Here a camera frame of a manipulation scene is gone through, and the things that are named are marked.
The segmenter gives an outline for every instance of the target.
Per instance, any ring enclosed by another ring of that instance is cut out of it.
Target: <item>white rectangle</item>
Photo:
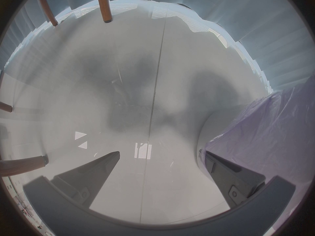
[[[146,158],[147,157],[147,147],[148,144],[141,144],[139,149],[139,157],[138,158]]]
[[[150,158],[151,158],[151,149],[152,149],[152,145],[149,144],[149,147],[148,147],[148,157],[147,157],[147,159],[150,159]]]
[[[136,143],[136,148],[135,148],[135,158],[137,158],[138,155],[138,143]]]

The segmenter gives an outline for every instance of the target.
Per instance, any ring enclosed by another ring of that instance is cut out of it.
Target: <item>glossy floor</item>
[[[213,111],[267,91],[234,48],[168,12],[138,5],[109,24],[99,9],[72,14],[16,53],[0,90],[14,107],[0,110],[1,156],[49,157],[23,183],[120,151],[92,210],[165,224],[228,209],[198,168],[198,136]]]

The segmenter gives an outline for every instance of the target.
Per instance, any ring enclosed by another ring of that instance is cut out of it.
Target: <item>wooden leg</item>
[[[26,159],[8,161],[0,160],[0,175],[2,177],[8,177],[22,174],[45,167],[47,163],[48,158],[46,156],[36,156]]]
[[[100,4],[100,12],[105,23],[112,21],[111,8],[109,7],[109,0],[98,0]]]
[[[12,112],[12,110],[13,110],[12,106],[5,104],[1,101],[0,101],[0,109],[4,110],[6,112]]]
[[[46,16],[48,17],[48,19],[51,21],[51,23],[53,24],[53,26],[56,26],[58,24],[56,18],[54,17],[53,13],[51,12],[51,9],[48,5],[47,0],[39,0],[42,9],[44,10]]]

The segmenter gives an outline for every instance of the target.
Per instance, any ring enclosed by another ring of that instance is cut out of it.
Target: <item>gray curved edge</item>
[[[157,226],[128,223],[86,209],[65,196],[44,176],[23,188],[34,210],[56,236],[261,236],[278,219],[295,190],[293,184],[275,176],[248,200],[222,214],[182,225]]]

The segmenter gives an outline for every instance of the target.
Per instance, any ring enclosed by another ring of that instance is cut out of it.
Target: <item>brown wooden furniture leg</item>
[[[56,26],[58,24],[58,22],[57,22],[56,18],[54,17],[53,13],[51,12],[51,9],[48,5],[47,0],[39,0],[39,1],[40,1],[41,6],[42,6],[42,9],[44,10],[48,19],[51,21],[53,26]]]
[[[105,23],[109,23],[113,20],[111,8],[109,7],[109,0],[98,0],[100,4],[100,12]]]
[[[5,104],[1,101],[0,101],[0,109],[4,110],[6,112],[12,112],[12,110],[13,110],[12,106]]]
[[[48,158],[46,156],[36,156],[26,159],[8,161],[0,160],[0,175],[2,177],[8,177],[22,174],[45,167],[47,163]]]

